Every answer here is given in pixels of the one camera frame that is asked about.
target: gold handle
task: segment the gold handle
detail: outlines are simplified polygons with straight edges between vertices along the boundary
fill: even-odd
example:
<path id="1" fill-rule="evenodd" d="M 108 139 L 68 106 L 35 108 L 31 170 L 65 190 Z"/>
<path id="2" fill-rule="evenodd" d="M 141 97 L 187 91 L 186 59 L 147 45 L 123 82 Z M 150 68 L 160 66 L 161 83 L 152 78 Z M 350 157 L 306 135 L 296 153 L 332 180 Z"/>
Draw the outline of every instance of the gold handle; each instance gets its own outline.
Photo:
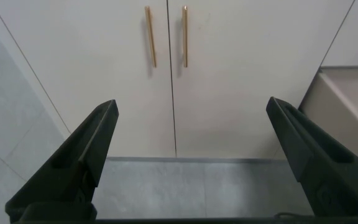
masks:
<path id="1" fill-rule="evenodd" d="M 157 61 L 155 59 L 153 28 L 152 28 L 152 15 L 149 6 L 144 7 L 144 10 L 146 12 L 146 23 L 147 23 L 147 30 L 149 32 L 149 42 L 150 42 L 150 52 L 152 53 L 152 63 L 153 63 L 153 67 L 157 68 Z"/>
<path id="2" fill-rule="evenodd" d="M 183 66 L 187 68 L 187 6 L 181 10 L 181 21 L 183 28 Z"/>

